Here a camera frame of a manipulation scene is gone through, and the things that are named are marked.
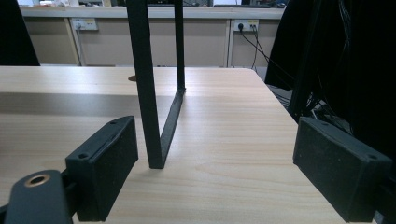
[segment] screw hole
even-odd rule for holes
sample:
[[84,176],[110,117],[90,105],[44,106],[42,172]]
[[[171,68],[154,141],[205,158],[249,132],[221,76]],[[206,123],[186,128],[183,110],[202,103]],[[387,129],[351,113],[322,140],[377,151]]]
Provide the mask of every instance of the screw hole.
[[85,158],[87,158],[88,157],[88,154],[86,154],[86,153],[82,153],[82,154],[79,154],[78,155],[78,158],[79,159],[85,159]]
[[36,187],[46,183],[50,179],[49,175],[36,175],[28,179],[25,182],[25,186],[28,188]]

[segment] light wood grain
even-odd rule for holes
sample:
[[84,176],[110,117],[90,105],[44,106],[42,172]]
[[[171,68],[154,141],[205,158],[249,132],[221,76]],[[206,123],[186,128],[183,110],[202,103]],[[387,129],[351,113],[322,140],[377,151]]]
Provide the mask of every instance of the light wood grain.
[[[135,115],[140,159],[106,223],[344,223],[292,164],[297,125],[253,71],[187,69],[163,170],[149,169],[133,73],[0,67],[0,204],[20,178],[62,171],[106,122]],[[176,70],[155,69],[155,81],[163,126]]]

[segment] black chair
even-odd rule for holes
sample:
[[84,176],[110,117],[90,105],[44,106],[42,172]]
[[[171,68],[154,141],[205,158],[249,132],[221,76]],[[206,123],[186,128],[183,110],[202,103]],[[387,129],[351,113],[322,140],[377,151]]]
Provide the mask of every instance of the black chair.
[[0,23],[0,65],[39,66],[17,0],[2,1]]

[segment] dark fabric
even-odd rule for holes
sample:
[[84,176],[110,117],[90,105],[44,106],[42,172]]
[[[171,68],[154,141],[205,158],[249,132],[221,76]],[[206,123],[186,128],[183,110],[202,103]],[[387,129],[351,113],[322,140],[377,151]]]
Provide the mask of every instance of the dark fabric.
[[0,23],[0,65],[39,66],[17,0],[2,1]]
[[290,0],[279,23],[271,51],[265,83],[290,90],[300,65],[308,24],[311,18],[312,0]]
[[362,142],[396,159],[393,0],[359,1],[352,8],[351,127]]

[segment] rectangular metal frame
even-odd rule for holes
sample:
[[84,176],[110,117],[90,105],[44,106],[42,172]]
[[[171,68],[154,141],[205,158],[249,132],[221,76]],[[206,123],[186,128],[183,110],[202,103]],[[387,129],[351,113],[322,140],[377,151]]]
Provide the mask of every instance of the rectangular metal frame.
[[177,53],[177,91],[160,137],[158,112],[151,56],[149,11],[147,0],[126,0],[128,22],[134,55],[137,92],[142,115],[143,131],[152,169],[162,169],[172,143],[178,115],[186,91],[184,76],[183,2],[175,1]]

